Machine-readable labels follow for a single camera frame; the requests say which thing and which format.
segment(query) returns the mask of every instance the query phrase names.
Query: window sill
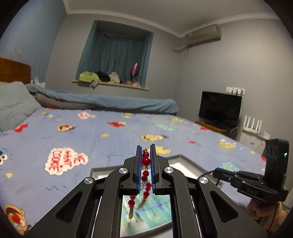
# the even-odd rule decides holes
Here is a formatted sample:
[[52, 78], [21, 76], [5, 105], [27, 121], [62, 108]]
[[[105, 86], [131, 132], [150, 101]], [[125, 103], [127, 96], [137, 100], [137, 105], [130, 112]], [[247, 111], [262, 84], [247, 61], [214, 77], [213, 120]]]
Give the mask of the window sill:
[[148, 88], [143, 88], [143, 87], [136, 87], [132, 85], [126, 85], [126, 84], [115, 84], [115, 83], [107, 83], [107, 82], [99, 82], [101, 85], [109, 85], [109, 86], [117, 86], [117, 87], [124, 87], [124, 88], [131, 88], [131, 89], [139, 89], [139, 90], [145, 90], [148, 91]]

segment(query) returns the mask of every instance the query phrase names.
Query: blue wall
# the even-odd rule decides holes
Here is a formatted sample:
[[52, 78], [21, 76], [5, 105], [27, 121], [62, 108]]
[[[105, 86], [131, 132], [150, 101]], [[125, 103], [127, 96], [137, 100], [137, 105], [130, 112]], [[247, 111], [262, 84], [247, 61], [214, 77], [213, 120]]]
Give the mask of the blue wall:
[[30, 0], [0, 39], [0, 57], [29, 64], [31, 77], [46, 79], [53, 45], [66, 17], [63, 0]]

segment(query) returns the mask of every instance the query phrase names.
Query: green bag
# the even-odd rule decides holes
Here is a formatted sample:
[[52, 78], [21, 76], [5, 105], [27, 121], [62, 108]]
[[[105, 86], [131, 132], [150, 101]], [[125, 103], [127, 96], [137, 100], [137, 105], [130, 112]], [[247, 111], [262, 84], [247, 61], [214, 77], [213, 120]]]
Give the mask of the green bag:
[[80, 74], [79, 81], [91, 83], [92, 81], [99, 80], [99, 76], [95, 73], [85, 71]]

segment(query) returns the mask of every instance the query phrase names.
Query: wooden tv stand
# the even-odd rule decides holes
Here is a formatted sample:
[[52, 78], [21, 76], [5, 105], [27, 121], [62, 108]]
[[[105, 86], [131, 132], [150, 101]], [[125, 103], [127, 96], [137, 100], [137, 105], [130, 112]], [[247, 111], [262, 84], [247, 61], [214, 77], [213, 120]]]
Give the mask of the wooden tv stand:
[[212, 130], [214, 132], [218, 132], [222, 135], [228, 136], [230, 133], [230, 129], [220, 129], [218, 127], [212, 126], [210, 124], [205, 123], [204, 121], [195, 121], [196, 124], [199, 124], [201, 126], [204, 126], [205, 128]]

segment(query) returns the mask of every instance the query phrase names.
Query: white plastic bag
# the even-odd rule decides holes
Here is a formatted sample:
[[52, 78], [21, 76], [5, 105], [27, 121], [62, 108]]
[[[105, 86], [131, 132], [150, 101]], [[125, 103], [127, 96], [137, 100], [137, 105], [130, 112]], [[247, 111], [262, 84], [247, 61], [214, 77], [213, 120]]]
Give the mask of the white plastic bag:
[[36, 85], [40, 85], [41, 87], [45, 87], [45, 83], [39, 83], [39, 79], [37, 77], [35, 77], [35, 81], [30, 81], [31, 84], [36, 84]]

